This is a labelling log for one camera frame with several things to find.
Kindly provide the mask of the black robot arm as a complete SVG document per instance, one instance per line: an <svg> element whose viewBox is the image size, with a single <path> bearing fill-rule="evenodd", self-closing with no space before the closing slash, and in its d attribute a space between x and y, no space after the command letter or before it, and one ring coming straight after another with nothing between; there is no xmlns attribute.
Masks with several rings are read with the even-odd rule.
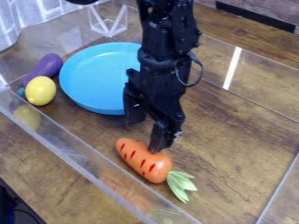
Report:
<svg viewBox="0 0 299 224"><path fill-rule="evenodd" d="M143 28L141 69L126 70L123 99L127 124L154 119L153 153L171 147L182 135L186 116L181 98L194 86L189 82L193 64L202 63L193 53L202 35L193 4L194 0L137 0Z"/></svg>

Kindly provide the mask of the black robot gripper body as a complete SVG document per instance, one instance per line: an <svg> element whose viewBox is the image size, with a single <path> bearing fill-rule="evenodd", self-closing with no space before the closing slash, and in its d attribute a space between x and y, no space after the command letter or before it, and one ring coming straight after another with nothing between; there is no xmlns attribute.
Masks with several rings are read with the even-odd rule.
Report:
<svg viewBox="0 0 299 224"><path fill-rule="evenodd" d="M154 120L186 119L181 98L186 93L193 61L187 55L158 60L145 50L138 51L141 70L126 71L129 88L142 100L143 109Z"/></svg>

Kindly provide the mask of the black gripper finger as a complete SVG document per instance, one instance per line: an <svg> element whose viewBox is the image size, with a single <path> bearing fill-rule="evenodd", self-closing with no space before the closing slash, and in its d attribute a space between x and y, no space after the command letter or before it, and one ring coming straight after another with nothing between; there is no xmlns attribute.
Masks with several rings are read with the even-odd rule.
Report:
<svg viewBox="0 0 299 224"><path fill-rule="evenodd" d="M123 94L125 111L126 111L126 124L129 126L137 125L146 120L146 112L143 109L142 100L134 95L134 92L125 88Z"/></svg>
<svg viewBox="0 0 299 224"><path fill-rule="evenodd" d="M154 122L149 150L158 153L173 146L183 135L183 120L158 119Z"/></svg>

